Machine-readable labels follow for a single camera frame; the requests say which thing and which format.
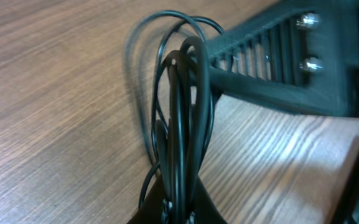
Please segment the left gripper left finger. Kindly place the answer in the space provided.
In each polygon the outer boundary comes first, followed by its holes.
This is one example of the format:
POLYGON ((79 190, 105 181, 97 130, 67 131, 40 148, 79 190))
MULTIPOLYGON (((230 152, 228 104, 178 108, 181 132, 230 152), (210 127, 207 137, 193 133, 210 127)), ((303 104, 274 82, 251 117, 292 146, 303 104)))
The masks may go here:
POLYGON ((150 189, 141 208, 127 224, 169 223, 169 209, 162 177, 158 177, 150 189))

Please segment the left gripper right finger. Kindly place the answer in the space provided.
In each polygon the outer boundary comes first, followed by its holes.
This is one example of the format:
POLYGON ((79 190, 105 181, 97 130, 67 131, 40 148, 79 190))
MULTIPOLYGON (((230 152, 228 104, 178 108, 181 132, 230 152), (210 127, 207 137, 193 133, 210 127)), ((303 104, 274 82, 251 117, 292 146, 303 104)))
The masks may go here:
POLYGON ((210 198, 200 177, 197 177, 187 194, 187 223, 227 224, 210 198))

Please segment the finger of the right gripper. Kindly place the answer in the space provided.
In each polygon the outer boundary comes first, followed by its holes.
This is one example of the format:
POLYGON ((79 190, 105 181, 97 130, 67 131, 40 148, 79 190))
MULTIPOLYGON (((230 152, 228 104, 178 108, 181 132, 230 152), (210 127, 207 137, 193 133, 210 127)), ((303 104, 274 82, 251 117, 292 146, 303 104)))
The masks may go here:
POLYGON ((212 85, 296 114, 359 117, 359 1, 279 1, 207 43, 212 85))

